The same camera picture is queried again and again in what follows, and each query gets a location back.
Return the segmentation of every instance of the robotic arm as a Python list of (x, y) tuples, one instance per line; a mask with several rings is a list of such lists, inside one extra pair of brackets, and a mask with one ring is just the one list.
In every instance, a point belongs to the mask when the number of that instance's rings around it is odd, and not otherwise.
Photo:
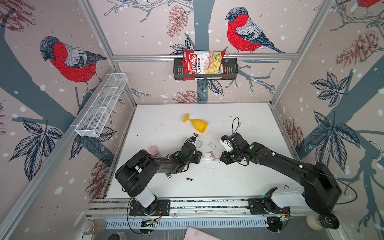
[[(155, 157), (145, 150), (140, 150), (116, 171), (115, 178), (122, 185), (123, 190), (140, 203), (141, 211), (145, 215), (151, 215), (156, 211), (157, 198), (147, 187), (154, 174), (177, 174), (186, 171), (183, 169), (190, 163), (198, 164), (200, 162), (202, 153), (196, 150), (193, 144), (195, 140), (196, 136), (189, 138), (181, 150), (170, 157)], [(220, 157), (220, 161), (225, 164), (245, 160), (247, 164), (253, 162), (264, 165), (292, 178), (303, 186), (296, 192), (292, 192), (292, 189), (270, 189), (261, 199), (261, 208), (266, 212), (307, 204), (321, 215), (331, 215), (342, 191), (335, 179), (329, 177), (332, 174), (324, 164), (318, 162), (312, 165), (297, 162), (275, 153), (257, 142), (249, 145), (239, 133), (222, 136), (220, 143), (226, 149)]]

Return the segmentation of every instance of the black wall basket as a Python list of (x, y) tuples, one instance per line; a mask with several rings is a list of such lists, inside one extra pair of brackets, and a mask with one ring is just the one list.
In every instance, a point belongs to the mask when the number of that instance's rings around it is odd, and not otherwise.
[(216, 80), (222, 80), (223, 78), (226, 78), (225, 80), (236, 79), (237, 73), (239, 72), (239, 68), (237, 65), (237, 58), (228, 58), (228, 61), (226, 60), (227, 60), (226, 58), (223, 58), (222, 60), (226, 73), (184, 74), (183, 59), (175, 58), (173, 60), (173, 74), (175, 76), (175, 80), (180, 80), (180, 81), (182, 81), (183, 78), (204, 78), (205, 80), (207, 80), (207, 78), (220, 78)]

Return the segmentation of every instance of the white table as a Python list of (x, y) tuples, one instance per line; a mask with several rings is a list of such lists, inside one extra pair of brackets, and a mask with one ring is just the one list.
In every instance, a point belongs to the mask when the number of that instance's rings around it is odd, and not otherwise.
[[(189, 113), (190, 119), (208, 122), (207, 130), (197, 132), (191, 122), (182, 119)], [(121, 167), (139, 150), (157, 145), (161, 156), (178, 151), (184, 137), (199, 133), (198, 140), (202, 152), (213, 151), (219, 158), (223, 152), (219, 140), (222, 135), (230, 135), (232, 121), (240, 118), (237, 132), (250, 144), (259, 142), (271, 150), (291, 157), (283, 136), (267, 103), (221, 103), (221, 104), (162, 104), (137, 106), (127, 139), (121, 152), (117, 168)], [(208, 143), (214, 143), (213, 150)], [(187, 172), (172, 175), (155, 174), (149, 189), (157, 197), (229, 197), (263, 195), (271, 187), (299, 187), (291, 178), (265, 166), (253, 164), (241, 166), (233, 163), (225, 165), (219, 159), (201, 160), (190, 164)], [(113, 177), (107, 198), (128, 198), (121, 185)]]

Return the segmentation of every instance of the chip bag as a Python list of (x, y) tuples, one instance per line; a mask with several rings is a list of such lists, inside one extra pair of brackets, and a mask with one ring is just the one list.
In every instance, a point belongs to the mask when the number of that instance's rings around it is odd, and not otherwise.
[[(219, 74), (225, 73), (222, 63), (225, 50), (222, 52), (183, 50), (184, 74)], [(185, 80), (200, 80), (204, 78), (184, 78)]]

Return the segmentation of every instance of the mesh basket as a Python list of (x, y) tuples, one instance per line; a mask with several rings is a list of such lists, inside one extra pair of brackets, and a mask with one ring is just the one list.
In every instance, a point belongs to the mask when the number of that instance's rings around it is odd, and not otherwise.
[(81, 137), (100, 136), (127, 81), (124, 73), (113, 73), (109, 76), (108, 81), (78, 124), (75, 130), (77, 134)]

